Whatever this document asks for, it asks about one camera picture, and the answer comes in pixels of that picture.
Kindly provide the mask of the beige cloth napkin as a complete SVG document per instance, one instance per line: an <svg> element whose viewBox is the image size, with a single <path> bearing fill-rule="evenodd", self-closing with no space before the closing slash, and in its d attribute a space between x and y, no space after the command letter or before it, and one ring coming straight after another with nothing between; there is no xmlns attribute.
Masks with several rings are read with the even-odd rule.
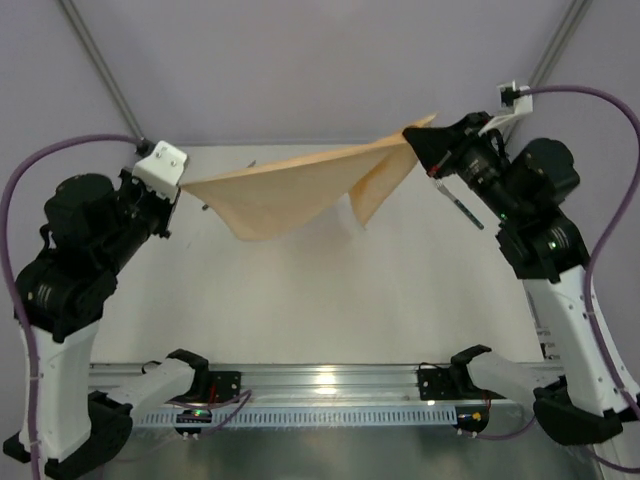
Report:
<svg viewBox="0 0 640 480"><path fill-rule="evenodd" d="M418 163L401 130L374 142L307 154L186 182L242 241L286 234L349 196L366 225Z"/></svg>

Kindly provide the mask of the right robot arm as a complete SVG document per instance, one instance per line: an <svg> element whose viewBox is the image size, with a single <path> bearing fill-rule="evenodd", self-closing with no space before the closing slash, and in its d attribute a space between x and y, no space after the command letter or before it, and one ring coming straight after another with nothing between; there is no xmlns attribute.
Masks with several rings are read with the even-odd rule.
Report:
<svg viewBox="0 0 640 480"><path fill-rule="evenodd" d="M509 159L483 112L448 127L411 126L403 137L429 177L459 177L496 215L500 252L562 363L560 376L542 375L477 345L451 360L456 389L519 403L565 446L601 444L619 435L639 403L639 387L618 354L601 353L611 338L596 297L584 290L589 254L561 210L580 182L570 150L537 138Z"/></svg>

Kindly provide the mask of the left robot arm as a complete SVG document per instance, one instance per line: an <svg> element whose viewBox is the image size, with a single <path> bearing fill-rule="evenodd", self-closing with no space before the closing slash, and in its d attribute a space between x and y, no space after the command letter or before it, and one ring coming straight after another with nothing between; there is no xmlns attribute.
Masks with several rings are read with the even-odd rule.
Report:
<svg viewBox="0 0 640 480"><path fill-rule="evenodd" d="M44 247L17 277L38 349L36 428L44 473L78 479L112 460L152 409L204 394L209 363L178 349L113 393L90 391L89 364L117 276L152 236L169 237L176 200L123 170L62 182L45 203Z"/></svg>

